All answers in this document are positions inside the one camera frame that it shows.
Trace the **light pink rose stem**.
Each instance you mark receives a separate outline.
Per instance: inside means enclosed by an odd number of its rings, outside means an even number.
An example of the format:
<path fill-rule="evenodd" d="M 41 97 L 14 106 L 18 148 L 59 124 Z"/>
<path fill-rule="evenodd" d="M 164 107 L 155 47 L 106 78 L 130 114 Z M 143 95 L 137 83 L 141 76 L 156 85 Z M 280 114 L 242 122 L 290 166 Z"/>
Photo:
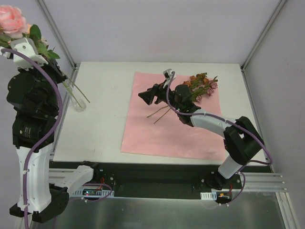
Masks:
<path fill-rule="evenodd" d="M 53 48 L 53 49 L 50 49 L 50 48 L 49 48 L 49 44 L 48 44 L 48 42 L 47 42 L 46 39 L 41 38 L 40 43 L 43 44 L 44 47 L 45 47 L 45 49 L 46 49 L 46 52 L 43 54 L 43 55 L 45 56 L 45 58 L 47 58 L 47 59 L 49 59 L 49 60 L 50 60 L 50 59 L 55 59 L 55 60 L 59 60 L 59 59 L 60 59 L 60 56 L 54 51 L 55 48 Z M 66 79 L 64 82 L 62 82 L 62 83 L 67 83 L 68 85 L 71 85 L 71 86 L 73 87 L 73 89 L 74 89 L 74 88 L 79 89 L 79 88 L 75 85 L 75 83 L 72 82 L 71 77 L 69 77 L 65 72 L 63 72 L 63 73 L 64 73 L 64 75 L 67 77 L 67 79 Z"/>

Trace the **pink wrapping paper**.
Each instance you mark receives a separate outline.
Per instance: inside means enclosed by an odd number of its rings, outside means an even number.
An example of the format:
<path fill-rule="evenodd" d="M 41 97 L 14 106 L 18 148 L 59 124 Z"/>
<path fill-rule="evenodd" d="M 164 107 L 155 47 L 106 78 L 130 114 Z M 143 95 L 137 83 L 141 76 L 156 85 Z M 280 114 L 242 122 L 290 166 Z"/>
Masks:
<path fill-rule="evenodd" d="M 165 103 L 147 105 L 138 96 L 164 79 L 161 74 L 135 73 L 121 151 L 223 161 L 226 151 L 222 137 L 202 128 L 184 125 Z"/>

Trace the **pink carnation stem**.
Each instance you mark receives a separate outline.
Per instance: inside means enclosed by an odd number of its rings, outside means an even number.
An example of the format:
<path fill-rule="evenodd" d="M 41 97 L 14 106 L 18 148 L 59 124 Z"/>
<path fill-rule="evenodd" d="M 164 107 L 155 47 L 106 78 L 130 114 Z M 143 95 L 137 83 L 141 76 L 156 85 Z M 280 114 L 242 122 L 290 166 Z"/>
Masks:
<path fill-rule="evenodd" d="M 10 44 L 11 41 L 26 38 L 28 23 L 19 8 L 1 5 L 0 7 L 0 41 Z"/>

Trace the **peach rose stem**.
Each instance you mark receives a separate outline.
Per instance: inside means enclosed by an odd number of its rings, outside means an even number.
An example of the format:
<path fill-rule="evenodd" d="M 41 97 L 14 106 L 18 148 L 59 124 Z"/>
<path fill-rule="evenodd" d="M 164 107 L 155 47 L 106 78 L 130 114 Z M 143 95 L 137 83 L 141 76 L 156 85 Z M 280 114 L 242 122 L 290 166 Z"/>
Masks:
<path fill-rule="evenodd" d="M 41 31 L 40 31 L 39 27 L 35 24 L 34 25 L 28 24 L 27 32 L 24 34 L 24 36 L 26 38 L 30 38 L 34 41 L 34 44 L 38 50 L 38 53 L 45 58 L 45 56 L 43 54 L 46 52 L 46 49 L 45 49 L 44 45 L 40 43 L 40 40 L 43 37 L 41 35 Z"/>

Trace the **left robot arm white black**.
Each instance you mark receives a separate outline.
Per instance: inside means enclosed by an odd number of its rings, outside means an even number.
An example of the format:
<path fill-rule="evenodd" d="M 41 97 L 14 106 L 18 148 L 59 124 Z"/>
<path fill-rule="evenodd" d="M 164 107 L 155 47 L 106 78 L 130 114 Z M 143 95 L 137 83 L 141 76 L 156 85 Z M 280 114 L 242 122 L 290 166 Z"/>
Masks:
<path fill-rule="evenodd" d="M 62 107 L 54 88 L 66 77 L 55 60 L 42 69 L 53 80 L 50 84 L 36 68 L 19 69 L 8 84 L 7 101 L 17 114 L 12 125 L 12 140 L 20 165 L 20 198 L 10 214 L 45 223 L 60 215 L 70 196 L 83 184 L 95 186 L 101 175 L 96 163 L 83 161 L 62 181 L 49 183 L 49 160 L 54 142 L 55 122 Z"/>

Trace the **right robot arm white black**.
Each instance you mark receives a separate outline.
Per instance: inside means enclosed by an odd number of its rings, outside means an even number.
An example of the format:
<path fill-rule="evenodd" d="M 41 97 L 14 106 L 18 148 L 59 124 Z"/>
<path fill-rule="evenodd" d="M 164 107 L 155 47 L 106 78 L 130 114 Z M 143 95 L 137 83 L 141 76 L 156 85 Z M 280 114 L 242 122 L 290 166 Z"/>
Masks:
<path fill-rule="evenodd" d="M 172 91 L 163 83 L 154 84 L 152 88 L 138 93 L 138 96 L 148 105 L 164 102 L 176 112 L 183 124 L 203 128 L 224 139 L 224 147 L 229 155 L 217 171 L 205 178 L 204 181 L 210 188 L 221 190 L 230 185 L 233 175 L 241 171 L 264 146 L 247 117 L 227 119 L 208 113 L 192 101 L 186 85 L 178 85 Z"/>

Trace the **clear glass vase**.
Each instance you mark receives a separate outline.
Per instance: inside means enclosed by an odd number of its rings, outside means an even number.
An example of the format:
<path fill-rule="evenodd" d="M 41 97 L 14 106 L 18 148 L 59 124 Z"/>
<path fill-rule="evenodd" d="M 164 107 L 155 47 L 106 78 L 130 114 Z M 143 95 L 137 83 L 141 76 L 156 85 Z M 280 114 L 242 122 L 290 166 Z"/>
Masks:
<path fill-rule="evenodd" d="M 70 100 L 72 102 L 74 110 L 77 112 L 85 111 L 86 103 L 84 102 L 84 100 L 81 99 L 79 95 L 73 91 L 73 87 L 71 85 L 68 85 L 67 83 L 63 83 L 63 85 L 70 96 Z"/>

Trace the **artificial flower bouquet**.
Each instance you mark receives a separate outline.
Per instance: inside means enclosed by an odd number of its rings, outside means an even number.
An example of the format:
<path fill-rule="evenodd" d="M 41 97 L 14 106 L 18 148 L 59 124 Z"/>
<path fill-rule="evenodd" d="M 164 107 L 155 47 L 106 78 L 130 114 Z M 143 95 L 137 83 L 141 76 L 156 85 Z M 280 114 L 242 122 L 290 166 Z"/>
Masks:
<path fill-rule="evenodd" d="M 191 124 L 191 117 L 186 113 L 194 113 L 200 108 L 195 105 L 196 102 L 201 102 L 204 95 L 212 96 L 218 84 L 217 78 L 212 80 L 207 78 L 207 73 L 200 73 L 196 76 L 191 76 L 189 80 L 184 81 L 183 84 L 179 84 L 173 90 L 174 92 L 174 105 L 171 105 L 167 95 L 168 107 L 173 107 L 176 111 L 180 112 L 177 116 L 179 120 L 186 125 L 193 126 Z M 170 82 L 164 80 L 163 84 L 169 86 Z"/>

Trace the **left aluminium corner post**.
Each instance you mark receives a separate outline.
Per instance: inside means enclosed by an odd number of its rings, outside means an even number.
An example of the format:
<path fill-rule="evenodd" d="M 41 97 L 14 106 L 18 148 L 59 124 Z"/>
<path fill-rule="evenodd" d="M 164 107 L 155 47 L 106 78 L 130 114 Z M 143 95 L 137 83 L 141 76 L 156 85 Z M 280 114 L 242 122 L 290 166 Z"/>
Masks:
<path fill-rule="evenodd" d="M 53 18 L 53 16 L 51 15 L 50 10 L 47 7 L 47 4 L 44 0 L 35 0 L 35 2 L 38 4 L 43 16 L 45 17 L 51 31 L 52 34 L 54 35 L 56 41 L 58 42 L 61 50 L 63 51 L 64 56 L 66 57 L 66 59 L 68 60 L 70 66 L 75 70 L 79 68 L 79 63 L 76 63 L 74 58 L 71 55 L 71 52 L 69 51 L 66 42 L 64 41 L 58 26 L 56 25 L 56 22 Z"/>

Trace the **aluminium corner post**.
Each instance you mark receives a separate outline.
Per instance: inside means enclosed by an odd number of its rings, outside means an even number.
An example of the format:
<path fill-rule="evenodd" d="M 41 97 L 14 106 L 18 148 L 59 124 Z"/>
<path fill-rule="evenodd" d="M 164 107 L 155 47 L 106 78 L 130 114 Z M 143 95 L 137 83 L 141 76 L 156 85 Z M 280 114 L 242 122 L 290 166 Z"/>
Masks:
<path fill-rule="evenodd" d="M 79 63 L 76 63 L 74 58 L 71 55 L 71 52 L 69 51 L 66 42 L 64 41 L 58 26 L 56 25 L 56 22 L 53 18 L 53 16 L 51 15 L 50 10 L 47 7 L 47 4 L 44 0 L 35 0 L 35 2 L 38 4 L 43 16 L 45 17 L 51 31 L 52 34 L 54 35 L 56 41 L 58 42 L 61 50 L 63 51 L 64 56 L 66 57 L 66 59 L 68 60 L 70 66 L 75 70 L 79 68 Z"/>
<path fill-rule="evenodd" d="M 285 5 L 288 3 L 288 0 L 279 0 L 276 7 L 272 11 L 270 17 L 268 18 L 266 24 L 264 25 L 263 29 L 261 30 L 259 36 L 257 37 L 256 41 L 254 42 L 250 52 L 248 53 L 245 61 L 241 64 L 241 72 L 245 72 L 247 66 L 249 65 L 250 61 L 254 57 L 255 53 L 257 52 L 258 48 L 264 41 L 265 37 L 267 36 L 268 32 L 270 31 L 271 27 L 273 26 L 274 22 L 278 18 L 279 14 L 282 12 Z"/>

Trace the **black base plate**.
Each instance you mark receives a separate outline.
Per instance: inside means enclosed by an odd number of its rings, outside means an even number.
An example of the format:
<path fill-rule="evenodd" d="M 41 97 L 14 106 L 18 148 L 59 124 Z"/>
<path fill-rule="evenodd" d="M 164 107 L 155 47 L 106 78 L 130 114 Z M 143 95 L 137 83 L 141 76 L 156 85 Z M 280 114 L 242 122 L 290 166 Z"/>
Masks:
<path fill-rule="evenodd" d="M 201 193 L 217 185 L 223 190 L 242 188 L 238 175 L 213 181 L 217 169 L 217 165 L 99 163 L 92 181 L 109 185 L 115 197 L 122 198 L 200 199 Z"/>

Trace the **aluminium front rail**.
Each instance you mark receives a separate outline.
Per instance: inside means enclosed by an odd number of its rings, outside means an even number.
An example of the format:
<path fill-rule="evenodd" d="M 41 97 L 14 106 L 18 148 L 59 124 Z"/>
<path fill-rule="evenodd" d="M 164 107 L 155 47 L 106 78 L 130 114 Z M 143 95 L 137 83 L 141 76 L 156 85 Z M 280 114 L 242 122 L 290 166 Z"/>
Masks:
<path fill-rule="evenodd" d="M 56 183 L 74 172 L 74 169 L 50 168 L 49 182 Z M 244 172 L 245 192 L 288 192 L 283 176 L 277 173 Z"/>

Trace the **right aluminium corner post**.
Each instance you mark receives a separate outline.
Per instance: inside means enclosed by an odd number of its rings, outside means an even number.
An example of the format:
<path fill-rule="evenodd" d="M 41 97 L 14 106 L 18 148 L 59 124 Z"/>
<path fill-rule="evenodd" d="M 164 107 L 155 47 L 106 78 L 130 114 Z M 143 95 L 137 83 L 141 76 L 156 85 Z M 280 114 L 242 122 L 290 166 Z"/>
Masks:
<path fill-rule="evenodd" d="M 247 66 L 249 65 L 250 61 L 254 57 L 255 53 L 257 52 L 258 48 L 264 41 L 265 37 L 267 36 L 268 32 L 270 31 L 271 27 L 273 26 L 274 22 L 278 18 L 279 14 L 282 12 L 285 5 L 288 3 L 288 0 L 279 0 L 276 7 L 272 11 L 270 17 L 268 18 L 266 24 L 264 25 L 263 29 L 261 30 L 259 36 L 257 37 L 256 41 L 254 42 L 250 52 L 248 53 L 245 61 L 241 64 L 241 72 L 245 72 Z"/>

